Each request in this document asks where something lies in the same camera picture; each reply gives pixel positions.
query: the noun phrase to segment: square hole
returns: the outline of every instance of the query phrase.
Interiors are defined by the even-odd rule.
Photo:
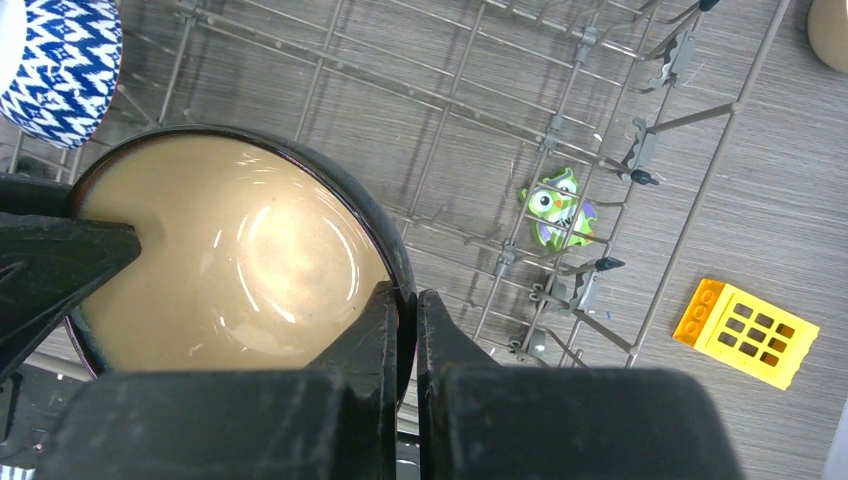
[[[757,330],[756,328],[751,328],[750,330],[748,330],[748,338],[751,338],[757,342],[762,342],[766,339],[766,334]]]
[[[751,318],[751,314],[754,313],[754,310],[747,305],[737,303],[736,306],[733,307],[733,313],[737,315],[742,315],[745,318]]]
[[[777,333],[783,335],[786,338],[792,338],[792,335],[795,335],[795,329],[790,327],[789,325],[781,323],[777,326]]]
[[[742,330],[745,330],[745,324],[735,318],[728,318],[725,325],[727,325],[727,328],[739,333],[742,333]]]
[[[769,348],[773,348],[778,352],[783,353],[786,351],[786,344],[776,338],[772,338],[771,340],[769,340]]]
[[[750,355],[752,357],[757,354],[757,350],[759,350],[757,347],[751,345],[748,342],[742,342],[742,345],[739,345],[740,352]]]
[[[736,337],[734,337],[733,335],[731,335],[729,333],[724,333],[724,332],[719,333],[718,334],[718,341],[725,344],[725,345],[729,345],[731,347],[736,345]]]
[[[767,364],[771,365],[772,367],[777,366],[778,360],[780,360],[780,359],[777,358],[776,356],[768,353],[768,352],[763,352],[763,354],[760,355],[760,361],[763,362],[763,363],[767,363]]]
[[[766,328],[771,328],[771,326],[774,325],[774,319],[768,315],[763,315],[762,313],[757,314],[757,318],[754,321]]]

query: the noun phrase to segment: zigzag pattern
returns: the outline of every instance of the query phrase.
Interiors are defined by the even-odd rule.
[[[32,136],[77,148],[118,82],[123,35],[111,0],[26,0],[27,44],[0,113]]]

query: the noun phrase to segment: yellow plastic block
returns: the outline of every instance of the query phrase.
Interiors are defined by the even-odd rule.
[[[674,338],[786,390],[819,327],[733,285],[704,279]]]

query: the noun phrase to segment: beige cup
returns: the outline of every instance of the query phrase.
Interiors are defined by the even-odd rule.
[[[300,368],[389,279],[333,192],[239,139],[154,138],[82,190],[77,216],[133,225],[142,245],[80,307],[110,369]]]
[[[848,0],[814,0],[807,35],[824,63],[848,73]]]

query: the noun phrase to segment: wire rack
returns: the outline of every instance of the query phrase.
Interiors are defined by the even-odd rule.
[[[282,133],[295,140],[312,144],[310,133],[317,128],[311,121],[316,115],[316,99],[331,80],[361,86],[360,91],[365,92],[369,102],[384,103],[387,109],[409,104],[419,115],[433,115],[429,127],[415,134],[422,150],[420,161],[405,180],[405,195],[395,198],[391,192],[382,191],[387,179],[383,178],[379,163],[377,167],[369,167],[370,170],[362,170],[364,173],[354,173],[365,177],[366,186],[396,219],[413,256],[419,287],[438,288],[453,309],[457,323],[475,341],[503,362],[586,366],[591,364],[585,358],[590,350],[581,346],[580,339],[581,332],[588,329],[606,347],[621,354],[621,363],[632,366],[657,315],[788,0],[776,2],[774,16],[741,91],[733,94],[735,100],[674,119],[668,119],[667,113],[676,96],[686,95],[685,88],[680,88],[681,79],[697,48],[701,22],[709,15],[702,7],[706,9],[715,2],[684,5],[670,0],[370,2],[376,14],[391,10],[392,21],[400,18],[410,30],[426,23],[427,28],[441,29],[451,35],[450,51],[440,50],[436,44],[422,46],[420,50],[406,44],[405,49],[394,45],[391,39],[378,41],[360,35],[355,25],[339,28],[341,19],[357,3],[361,2],[334,0],[329,8],[318,9],[271,0],[145,2],[145,8],[161,12],[169,19],[168,28],[173,27],[179,33],[174,35],[175,41],[168,43],[143,29],[136,30],[125,20],[125,51],[135,45],[158,55],[168,65],[166,74],[157,78],[145,71],[143,64],[125,62],[117,97],[104,127],[95,135],[97,138],[74,152],[49,153],[46,147],[38,145],[40,142],[20,133],[12,148],[10,171],[15,170],[22,158],[29,157],[46,164],[57,181],[72,183],[98,151],[130,133],[198,120],[229,123],[214,112],[197,113],[203,111],[202,102],[198,104],[193,98],[193,89],[203,81],[198,73],[201,68],[198,59],[215,61],[216,54],[214,48],[206,47],[203,55],[199,55],[200,47],[193,49],[192,44],[203,43],[200,37],[217,38],[237,44],[245,52],[261,50],[267,55],[263,58],[299,66],[306,74],[304,87],[293,95],[299,103],[292,101],[279,113],[290,120],[287,131]],[[461,11],[470,15],[456,14],[458,3],[462,3]],[[487,45],[485,52],[481,43]],[[440,58],[443,60],[440,63],[432,61]],[[527,82],[532,85],[524,89],[511,88],[510,85],[522,82],[524,74],[541,75],[525,71],[529,69],[524,64],[508,69],[516,78],[503,81],[474,73],[485,68],[487,62],[508,64],[516,59],[534,62],[540,71],[549,72],[546,78],[553,76],[558,81],[536,89],[530,79]],[[606,100],[596,102],[595,97]],[[647,314],[638,323],[635,336],[620,333],[615,322],[597,318],[592,305],[600,282],[614,280],[617,272],[627,268],[615,268],[619,264],[613,255],[634,196],[651,195],[652,189],[663,188],[654,185],[659,176],[650,171],[657,142],[687,125],[718,117],[724,117],[726,123],[656,293],[647,306]],[[107,125],[121,128],[109,130]],[[489,137],[497,139],[492,141],[493,145],[500,142],[517,146],[523,158],[529,158],[522,171],[517,171],[521,169],[515,161],[510,164],[505,191],[514,191],[513,187],[519,184],[530,185],[557,190],[561,195],[576,198],[578,204],[591,203],[599,217],[603,217],[592,235],[575,231],[576,217],[565,224],[548,223],[565,231],[564,245],[572,237],[591,240],[591,244],[553,253],[534,245],[527,234],[529,225],[546,221],[528,211],[529,196],[523,204],[513,199],[514,206],[507,208],[502,203],[495,211],[488,212],[498,217],[488,228],[480,227],[485,222],[470,221],[467,214],[453,208],[450,202],[439,204],[438,199],[428,199],[428,187],[433,183],[448,183],[447,188],[453,188],[448,178],[453,171],[442,171],[444,163],[439,163],[439,157],[447,138],[458,137],[462,142],[463,137],[457,132],[463,128],[493,135]],[[572,167],[579,176],[579,191],[559,190],[542,181],[552,169],[563,165]],[[463,185],[473,180],[454,181]],[[479,261],[464,260],[467,258]],[[424,270],[433,262],[440,265],[435,274],[418,273],[419,266]],[[438,275],[448,268],[460,272],[459,281],[445,287],[439,284]],[[522,302],[520,308],[514,307]],[[534,351],[539,343],[537,332],[543,332],[552,342],[548,342],[550,348],[544,354]]]

